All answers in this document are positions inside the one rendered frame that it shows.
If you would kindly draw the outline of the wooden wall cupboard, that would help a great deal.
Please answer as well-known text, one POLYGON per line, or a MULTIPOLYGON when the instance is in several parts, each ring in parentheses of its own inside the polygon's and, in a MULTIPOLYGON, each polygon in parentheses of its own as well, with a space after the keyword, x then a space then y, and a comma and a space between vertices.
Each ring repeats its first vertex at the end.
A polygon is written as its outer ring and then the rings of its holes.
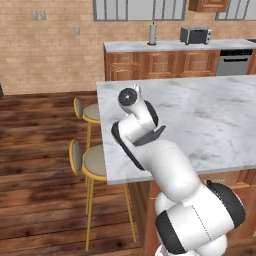
POLYGON ((225 12, 229 0, 189 0, 188 9, 194 12, 225 12))

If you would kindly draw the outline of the narrow grey framed window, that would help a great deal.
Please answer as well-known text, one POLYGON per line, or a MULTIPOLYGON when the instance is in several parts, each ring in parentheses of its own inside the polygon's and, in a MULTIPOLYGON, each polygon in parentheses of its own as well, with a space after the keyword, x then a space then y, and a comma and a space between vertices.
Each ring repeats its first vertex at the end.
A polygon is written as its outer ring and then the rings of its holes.
POLYGON ((215 20, 256 21, 256 0, 229 0, 227 10, 218 12, 215 20))

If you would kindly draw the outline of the paper towel roll on holder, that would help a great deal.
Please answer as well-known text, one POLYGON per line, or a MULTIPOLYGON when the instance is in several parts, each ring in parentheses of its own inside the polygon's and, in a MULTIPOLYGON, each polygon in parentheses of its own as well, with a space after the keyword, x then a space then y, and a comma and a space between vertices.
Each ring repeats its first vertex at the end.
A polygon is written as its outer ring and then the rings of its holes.
POLYGON ((150 25, 150 31, 149 31, 149 41, 147 42, 148 45, 150 46, 155 46, 156 45, 156 24, 153 22, 150 25))

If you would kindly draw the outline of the yellow stool with grey seat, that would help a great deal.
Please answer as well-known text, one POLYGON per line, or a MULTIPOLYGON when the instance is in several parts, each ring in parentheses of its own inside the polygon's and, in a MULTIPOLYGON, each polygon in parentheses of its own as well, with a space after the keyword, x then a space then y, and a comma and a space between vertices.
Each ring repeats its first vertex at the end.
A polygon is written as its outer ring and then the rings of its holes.
POLYGON ((69 145, 69 161, 71 169, 75 175, 83 173, 86 176, 86 215, 88 217, 86 251, 89 251, 94 182, 107 181, 103 146, 96 145, 88 149, 85 153, 83 153, 79 142, 73 139, 69 145))
POLYGON ((82 102, 78 98, 75 98, 73 106, 77 118, 87 122, 86 149, 89 149, 91 144, 92 125, 100 123, 98 105, 91 104, 87 107, 83 107, 82 102))

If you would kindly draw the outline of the wooden island cupboard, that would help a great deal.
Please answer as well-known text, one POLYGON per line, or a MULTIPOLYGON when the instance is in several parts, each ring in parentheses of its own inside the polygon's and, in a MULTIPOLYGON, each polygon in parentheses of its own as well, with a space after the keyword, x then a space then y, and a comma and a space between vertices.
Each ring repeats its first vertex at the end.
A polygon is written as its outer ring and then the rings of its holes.
MULTIPOLYGON (((245 221, 228 233, 224 256, 256 256, 256 169, 200 174, 199 177, 202 182, 211 180, 230 187, 245 206, 245 221)), ((160 189, 154 181, 130 183, 128 187, 144 255, 153 256, 159 246, 154 203, 160 189)))

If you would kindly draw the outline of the wooden cupboard beside dishwasher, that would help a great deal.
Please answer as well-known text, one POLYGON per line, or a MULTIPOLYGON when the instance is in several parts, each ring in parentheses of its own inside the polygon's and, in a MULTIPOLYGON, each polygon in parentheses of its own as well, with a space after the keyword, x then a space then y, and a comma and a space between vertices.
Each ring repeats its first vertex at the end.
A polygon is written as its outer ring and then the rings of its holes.
POLYGON ((256 48, 253 50, 250 63, 247 69, 247 75, 256 75, 256 48))

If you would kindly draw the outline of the wide grey framed window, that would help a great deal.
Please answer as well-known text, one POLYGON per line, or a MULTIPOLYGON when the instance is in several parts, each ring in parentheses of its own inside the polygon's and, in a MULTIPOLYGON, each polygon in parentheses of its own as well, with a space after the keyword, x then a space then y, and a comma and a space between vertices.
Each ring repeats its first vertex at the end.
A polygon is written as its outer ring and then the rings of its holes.
POLYGON ((95 21, 179 21, 186 0, 92 0, 95 21))

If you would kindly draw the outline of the silver black toaster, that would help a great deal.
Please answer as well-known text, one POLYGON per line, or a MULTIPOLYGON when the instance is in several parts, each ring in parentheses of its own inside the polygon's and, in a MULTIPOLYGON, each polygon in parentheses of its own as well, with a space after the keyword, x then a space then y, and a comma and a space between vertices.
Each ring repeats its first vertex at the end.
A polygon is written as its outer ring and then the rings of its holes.
POLYGON ((180 31, 180 41, 185 45, 205 44, 210 42, 212 31, 207 26, 182 27, 180 31))

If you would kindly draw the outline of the wooden base cupboard run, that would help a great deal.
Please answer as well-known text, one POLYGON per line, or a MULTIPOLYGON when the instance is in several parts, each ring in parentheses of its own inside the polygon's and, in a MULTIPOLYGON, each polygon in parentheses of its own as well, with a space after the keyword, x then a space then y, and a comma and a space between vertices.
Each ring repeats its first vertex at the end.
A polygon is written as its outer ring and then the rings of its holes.
POLYGON ((178 48, 173 41, 104 43, 106 81, 215 76, 220 51, 178 48))

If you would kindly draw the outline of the silver dishwasher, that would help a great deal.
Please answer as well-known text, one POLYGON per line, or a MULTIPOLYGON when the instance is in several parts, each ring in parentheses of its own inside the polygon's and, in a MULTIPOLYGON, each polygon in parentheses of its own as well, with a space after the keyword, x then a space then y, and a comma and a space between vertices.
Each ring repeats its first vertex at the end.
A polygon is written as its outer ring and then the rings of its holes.
POLYGON ((220 52, 217 76, 245 75, 252 56, 252 49, 231 49, 220 52))

